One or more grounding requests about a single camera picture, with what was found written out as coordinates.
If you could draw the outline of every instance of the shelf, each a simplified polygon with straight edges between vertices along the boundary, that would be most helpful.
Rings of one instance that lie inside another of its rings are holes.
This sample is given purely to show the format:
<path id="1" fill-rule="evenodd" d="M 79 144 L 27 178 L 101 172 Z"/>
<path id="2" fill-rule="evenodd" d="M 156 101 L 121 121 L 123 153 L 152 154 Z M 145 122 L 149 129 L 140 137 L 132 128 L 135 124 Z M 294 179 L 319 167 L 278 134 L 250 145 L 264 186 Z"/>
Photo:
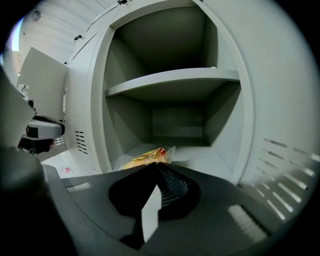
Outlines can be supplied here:
<path id="1" fill-rule="evenodd" d="M 187 167 L 201 173 L 229 180 L 232 172 L 225 162 L 202 138 L 161 137 L 154 136 L 150 143 L 141 143 L 118 159 L 111 162 L 112 169 L 117 171 L 132 158 L 145 152 L 161 148 L 176 147 L 172 164 Z"/>
<path id="2" fill-rule="evenodd" d="M 106 97 L 127 96 L 149 104 L 206 100 L 226 82 L 239 82 L 238 72 L 221 68 L 186 68 L 132 79 L 105 91 Z"/>

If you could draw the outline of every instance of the snack package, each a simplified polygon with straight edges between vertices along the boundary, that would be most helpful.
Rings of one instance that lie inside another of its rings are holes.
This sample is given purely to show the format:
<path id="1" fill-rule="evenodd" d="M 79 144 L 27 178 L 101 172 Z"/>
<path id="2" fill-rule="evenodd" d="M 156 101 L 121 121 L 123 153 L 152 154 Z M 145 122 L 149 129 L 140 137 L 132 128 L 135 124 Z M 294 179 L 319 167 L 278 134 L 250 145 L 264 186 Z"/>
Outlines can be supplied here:
<path id="1" fill-rule="evenodd" d="M 156 148 L 152 151 L 141 154 L 131 159 L 125 165 L 122 165 L 120 170 L 129 169 L 132 167 L 150 164 L 153 162 L 162 162 L 170 164 L 172 162 L 173 155 L 176 151 L 176 146 L 171 147 L 169 150 L 165 150 L 162 147 Z"/>

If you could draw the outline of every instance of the open locker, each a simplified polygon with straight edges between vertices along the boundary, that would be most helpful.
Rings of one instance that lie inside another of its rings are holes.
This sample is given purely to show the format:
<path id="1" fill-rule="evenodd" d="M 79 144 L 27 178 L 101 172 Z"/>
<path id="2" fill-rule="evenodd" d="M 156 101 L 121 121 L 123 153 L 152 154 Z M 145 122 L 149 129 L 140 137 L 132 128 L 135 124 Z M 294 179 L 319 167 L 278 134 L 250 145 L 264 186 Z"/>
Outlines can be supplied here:
<path id="1" fill-rule="evenodd" d="M 227 43 L 200 8 L 160 10 L 116 29 L 104 88 L 113 170 L 176 146 L 173 164 L 231 179 L 243 135 L 240 79 Z"/>

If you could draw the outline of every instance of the plastic package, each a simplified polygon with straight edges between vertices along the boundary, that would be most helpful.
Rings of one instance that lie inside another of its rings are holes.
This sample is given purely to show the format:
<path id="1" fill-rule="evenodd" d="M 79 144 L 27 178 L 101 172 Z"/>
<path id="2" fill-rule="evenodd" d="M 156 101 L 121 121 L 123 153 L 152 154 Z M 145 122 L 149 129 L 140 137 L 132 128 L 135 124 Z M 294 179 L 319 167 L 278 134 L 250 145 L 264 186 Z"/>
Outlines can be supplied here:
<path id="1" fill-rule="evenodd" d="M 125 165 L 121 165 L 120 170 L 129 169 L 136 166 L 150 164 L 153 162 L 168 163 L 172 162 L 173 155 L 176 151 L 176 146 L 171 147 L 169 150 L 165 150 L 163 147 L 156 148 L 152 151 L 143 153 L 133 159 L 131 159 Z"/>

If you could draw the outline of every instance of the white ceiling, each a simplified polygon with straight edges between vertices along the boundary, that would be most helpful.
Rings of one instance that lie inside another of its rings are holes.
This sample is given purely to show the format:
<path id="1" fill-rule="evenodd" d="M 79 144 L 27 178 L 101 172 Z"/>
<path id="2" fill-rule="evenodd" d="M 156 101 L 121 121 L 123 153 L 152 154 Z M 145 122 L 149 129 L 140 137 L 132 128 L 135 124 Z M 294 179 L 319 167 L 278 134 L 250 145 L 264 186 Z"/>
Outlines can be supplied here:
<path id="1" fill-rule="evenodd" d="M 18 65 L 22 66 L 31 47 L 57 61 L 67 62 L 74 38 L 84 34 L 92 21 L 117 0 L 43 0 L 34 10 L 41 11 L 39 21 L 24 18 L 19 38 Z"/>

